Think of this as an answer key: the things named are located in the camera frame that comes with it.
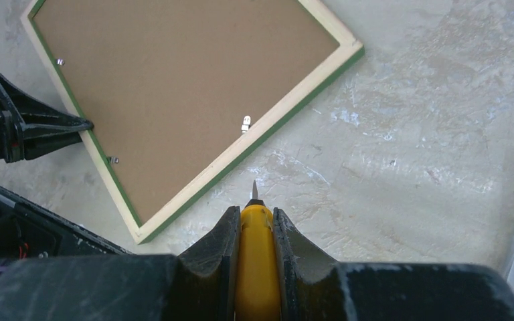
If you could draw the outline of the yellow handled screwdriver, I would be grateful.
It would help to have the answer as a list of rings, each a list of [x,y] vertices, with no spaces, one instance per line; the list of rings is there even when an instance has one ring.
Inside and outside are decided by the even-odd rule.
[[[272,212],[252,184],[240,213],[240,247],[234,308],[236,320],[280,320],[281,299]]]

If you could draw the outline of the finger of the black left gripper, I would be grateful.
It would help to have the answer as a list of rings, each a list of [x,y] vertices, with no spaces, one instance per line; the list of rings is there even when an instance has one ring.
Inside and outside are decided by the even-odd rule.
[[[52,108],[0,74],[0,159],[30,161],[79,143],[91,129],[91,121]]]

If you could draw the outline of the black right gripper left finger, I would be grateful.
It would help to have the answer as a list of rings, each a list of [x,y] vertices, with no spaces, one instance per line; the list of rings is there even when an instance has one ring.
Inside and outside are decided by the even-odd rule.
[[[178,255],[163,320],[234,319],[240,236],[240,208],[231,206],[208,233]]]

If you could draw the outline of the green wooden picture frame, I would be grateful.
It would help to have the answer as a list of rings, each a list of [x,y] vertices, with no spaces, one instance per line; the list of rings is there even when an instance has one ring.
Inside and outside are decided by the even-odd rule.
[[[66,109],[92,121],[82,140],[138,244],[363,53],[322,1],[32,1],[21,20]]]

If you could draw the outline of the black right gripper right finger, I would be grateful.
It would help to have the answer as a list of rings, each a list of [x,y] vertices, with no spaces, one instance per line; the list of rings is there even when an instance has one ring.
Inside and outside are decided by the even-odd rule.
[[[273,240],[283,320],[358,320],[346,266],[305,237],[280,208]]]

